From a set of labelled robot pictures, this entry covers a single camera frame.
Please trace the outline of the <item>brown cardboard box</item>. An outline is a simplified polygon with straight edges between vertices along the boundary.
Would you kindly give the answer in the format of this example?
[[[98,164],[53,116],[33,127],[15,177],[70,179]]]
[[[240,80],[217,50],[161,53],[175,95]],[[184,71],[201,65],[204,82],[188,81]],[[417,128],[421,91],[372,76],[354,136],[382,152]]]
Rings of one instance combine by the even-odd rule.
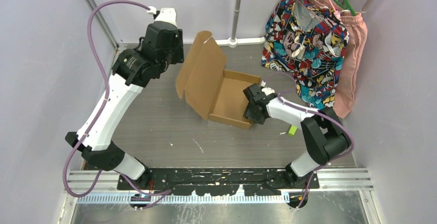
[[[243,116],[248,105],[243,91],[261,78],[228,70],[226,63],[212,33],[198,32],[176,78],[176,92],[201,118],[249,129],[253,123]]]

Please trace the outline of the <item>small green block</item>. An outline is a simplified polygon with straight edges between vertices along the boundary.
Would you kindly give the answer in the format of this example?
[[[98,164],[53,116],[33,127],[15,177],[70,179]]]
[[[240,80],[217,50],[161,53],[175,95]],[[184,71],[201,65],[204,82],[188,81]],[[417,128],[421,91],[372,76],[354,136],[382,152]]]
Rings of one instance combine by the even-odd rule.
[[[289,130],[288,130],[288,135],[289,136],[294,136],[297,132],[298,128],[294,125],[292,125]]]

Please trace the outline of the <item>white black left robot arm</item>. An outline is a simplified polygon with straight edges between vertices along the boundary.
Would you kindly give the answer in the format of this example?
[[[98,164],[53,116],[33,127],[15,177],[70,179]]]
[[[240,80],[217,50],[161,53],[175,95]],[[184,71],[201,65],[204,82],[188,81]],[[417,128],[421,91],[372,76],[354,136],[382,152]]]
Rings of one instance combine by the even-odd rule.
[[[105,91],[87,122],[65,140],[77,148],[90,165],[104,171],[117,171],[130,178],[137,189],[150,183],[149,169],[119,148],[112,137],[133,100],[152,79],[160,78],[171,64],[183,63],[182,29],[177,27],[175,8],[161,8],[134,49],[121,52],[108,79]]]

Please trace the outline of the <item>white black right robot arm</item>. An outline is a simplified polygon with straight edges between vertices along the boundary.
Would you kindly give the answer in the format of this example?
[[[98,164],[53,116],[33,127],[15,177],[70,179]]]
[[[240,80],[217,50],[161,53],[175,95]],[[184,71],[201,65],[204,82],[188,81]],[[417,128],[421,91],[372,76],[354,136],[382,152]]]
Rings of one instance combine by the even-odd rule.
[[[261,125],[273,118],[302,132],[306,151],[285,167],[284,176],[290,187],[301,187],[308,174],[352,148],[351,138],[332,107],[306,108],[256,83],[243,93],[248,100],[244,118]]]

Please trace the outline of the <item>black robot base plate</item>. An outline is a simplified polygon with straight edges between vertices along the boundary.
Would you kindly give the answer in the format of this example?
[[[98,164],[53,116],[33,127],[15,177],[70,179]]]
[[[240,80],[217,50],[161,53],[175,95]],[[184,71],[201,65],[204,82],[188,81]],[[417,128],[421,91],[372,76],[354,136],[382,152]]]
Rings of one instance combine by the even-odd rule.
[[[298,177],[283,168],[153,168],[146,183],[129,184],[119,177],[117,189],[170,191],[171,197],[235,197],[241,189],[249,198],[280,196],[283,190],[296,189],[302,193],[286,193],[284,198],[295,208],[305,206],[309,190],[319,186],[316,176]]]

